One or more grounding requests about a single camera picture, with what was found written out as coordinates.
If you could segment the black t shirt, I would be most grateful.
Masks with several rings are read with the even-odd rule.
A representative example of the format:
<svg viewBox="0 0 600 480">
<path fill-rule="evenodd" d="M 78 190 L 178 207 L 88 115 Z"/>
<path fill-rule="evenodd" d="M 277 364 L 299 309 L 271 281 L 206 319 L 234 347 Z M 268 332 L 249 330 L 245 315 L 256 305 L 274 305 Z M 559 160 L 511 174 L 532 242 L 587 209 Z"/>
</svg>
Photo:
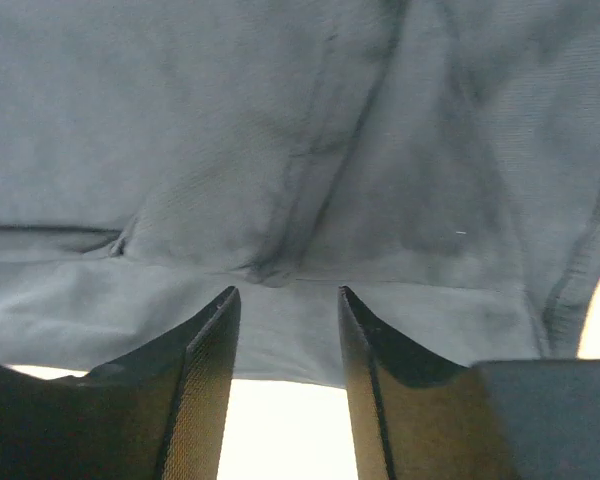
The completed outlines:
<svg viewBox="0 0 600 480">
<path fill-rule="evenodd" d="M 600 1 L 0 1 L 0 363 L 242 296 L 342 381 L 337 291 L 460 364 L 568 358 L 600 276 Z"/>
</svg>

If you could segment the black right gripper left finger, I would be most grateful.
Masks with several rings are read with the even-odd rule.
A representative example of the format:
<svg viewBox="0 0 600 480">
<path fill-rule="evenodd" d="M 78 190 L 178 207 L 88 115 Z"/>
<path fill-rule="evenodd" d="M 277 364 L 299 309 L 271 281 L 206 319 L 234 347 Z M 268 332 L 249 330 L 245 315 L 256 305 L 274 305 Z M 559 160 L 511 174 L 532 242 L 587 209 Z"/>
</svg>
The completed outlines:
<svg viewBox="0 0 600 480">
<path fill-rule="evenodd" d="M 0 479 L 213 479 L 239 334 L 230 287 L 84 376 L 0 365 Z"/>
</svg>

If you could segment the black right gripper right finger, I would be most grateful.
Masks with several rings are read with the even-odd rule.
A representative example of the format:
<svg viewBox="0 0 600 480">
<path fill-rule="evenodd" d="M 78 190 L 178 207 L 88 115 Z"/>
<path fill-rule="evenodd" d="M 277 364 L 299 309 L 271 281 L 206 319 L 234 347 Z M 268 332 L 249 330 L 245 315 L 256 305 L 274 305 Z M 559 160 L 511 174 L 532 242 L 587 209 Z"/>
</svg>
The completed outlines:
<svg viewBox="0 0 600 480">
<path fill-rule="evenodd" d="M 600 360 L 455 364 L 349 288 L 339 331 L 362 479 L 600 479 Z"/>
</svg>

